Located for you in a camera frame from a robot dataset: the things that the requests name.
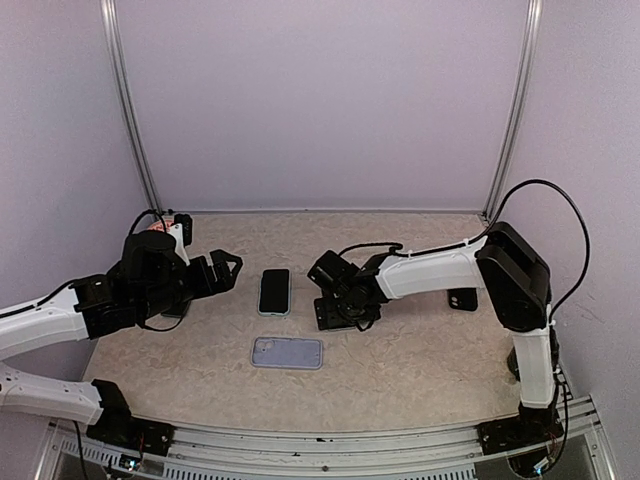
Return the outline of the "lilac phone case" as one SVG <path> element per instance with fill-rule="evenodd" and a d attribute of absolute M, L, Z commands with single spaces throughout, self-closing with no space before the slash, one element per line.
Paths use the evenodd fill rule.
<path fill-rule="evenodd" d="M 319 370 L 323 365 L 323 343 L 317 339 L 258 337 L 250 362 L 259 368 Z"/>

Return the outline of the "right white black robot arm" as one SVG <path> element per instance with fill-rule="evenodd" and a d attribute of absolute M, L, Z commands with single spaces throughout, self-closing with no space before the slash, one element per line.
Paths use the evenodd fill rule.
<path fill-rule="evenodd" d="M 314 301 L 319 330 L 370 329 L 383 305 L 417 294 L 444 292 L 453 310 L 474 312 L 486 292 L 512 339 L 508 356 L 520 383 L 516 415 L 480 424 L 485 453 L 498 453 L 565 436 L 557 411 L 559 345 L 551 318 L 550 269 L 508 223 L 479 236 L 421 252 L 387 243 L 387 251 L 358 266 L 333 250 L 307 273 L 320 288 Z"/>

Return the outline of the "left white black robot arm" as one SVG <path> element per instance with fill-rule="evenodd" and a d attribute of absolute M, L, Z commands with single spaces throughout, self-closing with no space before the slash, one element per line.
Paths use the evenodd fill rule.
<path fill-rule="evenodd" d="M 145 328 L 149 319 L 234 288 L 243 262 L 214 250 L 188 258 L 182 233 L 145 230 L 127 236 L 121 259 L 105 274 L 70 280 L 51 294 L 1 313 L 1 357 L 67 341 Z M 1 367 L 1 409 L 75 421 L 89 438 L 164 456 L 172 425 L 135 417 L 113 382 L 67 382 Z"/>

